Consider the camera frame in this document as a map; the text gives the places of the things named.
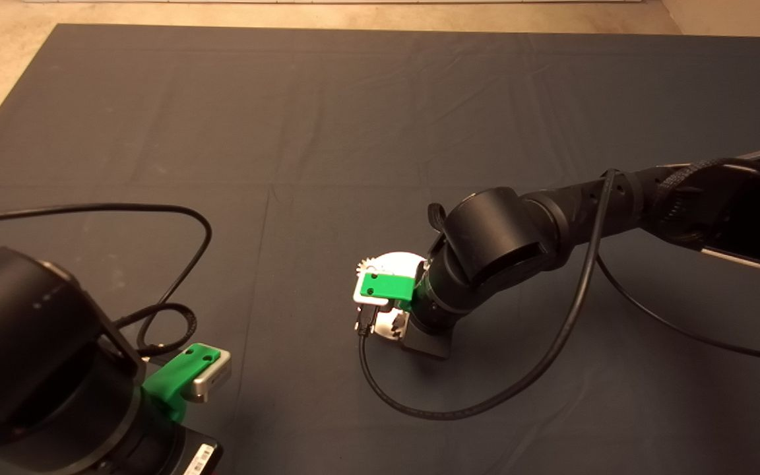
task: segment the beige floor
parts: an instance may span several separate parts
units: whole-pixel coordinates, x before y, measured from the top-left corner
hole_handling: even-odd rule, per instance
[[[711,9],[732,0],[668,0],[685,33],[735,34],[727,22],[720,31]],[[734,0],[742,12],[760,0]],[[22,3],[0,0],[0,104],[57,23],[184,24],[253,27],[346,28],[378,30],[549,31],[582,33],[681,34],[661,0],[612,4],[491,5],[250,5],[168,3]]]

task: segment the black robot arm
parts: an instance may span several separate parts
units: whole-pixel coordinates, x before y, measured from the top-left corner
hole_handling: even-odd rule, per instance
[[[602,178],[516,195],[496,187],[447,216],[416,273],[405,348],[447,358],[453,325],[501,290],[567,262],[588,243]],[[669,243],[760,267],[760,154],[619,172],[603,236],[642,228]]]

